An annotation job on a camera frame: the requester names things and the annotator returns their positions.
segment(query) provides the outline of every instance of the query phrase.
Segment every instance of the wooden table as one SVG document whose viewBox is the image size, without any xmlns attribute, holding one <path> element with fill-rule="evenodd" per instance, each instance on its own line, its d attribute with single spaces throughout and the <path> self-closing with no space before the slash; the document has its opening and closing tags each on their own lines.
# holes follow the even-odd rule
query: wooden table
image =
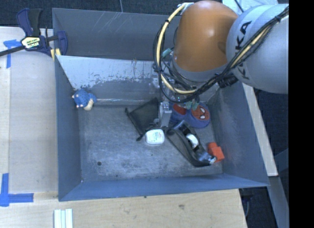
<svg viewBox="0 0 314 228">
<path fill-rule="evenodd" d="M 0 51 L 6 47 L 5 40 L 20 40 L 24 36 L 20 28 L 0 27 Z M 23 147 L 15 153 L 10 152 L 10 76 L 14 68 L 14 59 L 34 53 L 21 51 L 12 55 L 12 67 L 6 68 L 6 56 L 0 57 L 0 176 L 11 173 L 12 159 L 23 155 Z M 261 151 L 269 176 L 278 175 L 261 113 L 253 89 L 245 86 L 251 115 L 261 144 Z M 40 152 L 34 156 L 32 166 L 42 168 L 39 163 Z M 39 177 L 47 185 L 51 178 L 49 170 Z M 211 191 L 190 194 L 175 194 L 150 197 L 132 197 L 117 199 L 99 199 L 87 201 L 59 202 L 55 187 L 34 192 L 33 203 L 11 203 L 9 207 L 0 207 L 0 228 L 51 228 L 55 209 L 73 210 L 73 222 L 76 228 L 91 227 L 209 227 L 209 228 L 246 228 L 244 211 L 238 189 Z"/>
</svg>

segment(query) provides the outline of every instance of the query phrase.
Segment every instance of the blue tape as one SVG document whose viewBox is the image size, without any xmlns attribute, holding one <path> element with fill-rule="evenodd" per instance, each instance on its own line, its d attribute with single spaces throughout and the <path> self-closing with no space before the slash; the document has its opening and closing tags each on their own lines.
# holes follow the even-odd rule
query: blue tape
<svg viewBox="0 0 314 228">
<path fill-rule="evenodd" d="M 9 41 L 4 41 L 3 44 L 8 48 L 15 48 L 15 47 L 19 47 L 21 46 L 21 42 L 17 41 L 17 40 L 9 40 Z M 7 55 L 6 58 L 6 68 L 10 68 L 11 67 L 11 54 Z"/>
<path fill-rule="evenodd" d="M 34 193 L 9 194 L 9 173 L 2 174 L 0 206 L 8 207 L 10 203 L 32 203 Z"/>
</svg>

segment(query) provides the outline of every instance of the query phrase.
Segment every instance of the bin floor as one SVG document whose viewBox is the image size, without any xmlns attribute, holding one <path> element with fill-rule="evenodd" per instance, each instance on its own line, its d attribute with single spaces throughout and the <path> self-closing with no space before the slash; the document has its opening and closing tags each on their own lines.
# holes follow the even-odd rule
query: bin floor
<svg viewBox="0 0 314 228">
<path fill-rule="evenodd" d="M 166 138 L 157 147 L 139 136 L 125 113 L 138 106 L 95 105 L 79 111 L 81 170 L 84 181 L 187 177 L 222 173 L 222 164 L 196 168 Z M 196 129 L 203 145 L 214 141 L 211 124 Z"/>
</svg>

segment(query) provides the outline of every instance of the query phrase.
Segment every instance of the blue clamp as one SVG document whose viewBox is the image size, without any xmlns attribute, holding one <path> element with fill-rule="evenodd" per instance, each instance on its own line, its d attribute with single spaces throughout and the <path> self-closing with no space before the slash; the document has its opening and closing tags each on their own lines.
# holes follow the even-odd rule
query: blue clamp
<svg viewBox="0 0 314 228">
<path fill-rule="evenodd" d="M 25 33 L 25 37 L 20 41 L 20 44 L 15 47 L 10 47 L 5 51 L 0 51 L 0 56 L 11 54 L 17 51 L 37 51 L 44 53 L 54 58 L 53 49 L 50 47 L 49 42 L 58 40 L 56 46 L 62 55 L 65 55 L 68 49 L 68 40 L 65 31 L 58 31 L 56 35 L 48 37 L 48 29 L 46 29 L 46 37 L 41 35 L 39 28 L 39 17 L 41 9 L 25 8 L 18 12 L 17 22 Z"/>
<path fill-rule="evenodd" d="M 0 206 L 8 207 L 10 203 L 32 203 L 34 193 L 9 194 L 9 173 L 2 174 Z"/>
</svg>

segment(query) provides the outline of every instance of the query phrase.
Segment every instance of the gray bin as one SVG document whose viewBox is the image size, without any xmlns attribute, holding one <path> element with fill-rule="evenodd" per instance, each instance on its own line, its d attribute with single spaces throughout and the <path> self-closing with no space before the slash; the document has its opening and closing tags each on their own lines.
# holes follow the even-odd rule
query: gray bin
<svg viewBox="0 0 314 228">
<path fill-rule="evenodd" d="M 67 55 L 55 61 L 60 201 L 150 196 L 262 187 L 269 184 L 240 82 L 202 95 L 211 115 L 196 129 L 202 145 L 215 141 L 225 159 L 193 167 L 166 140 L 151 147 L 128 119 L 129 110 L 159 98 L 151 89 L 153 41 L 162 15 L 53 9 L 53 29 L 67 33 Z M 173 46 L 180 17 L 165 38 Z M 71 96 L 85 88 L 97 98 L 91 111 Z"/>
</svg>

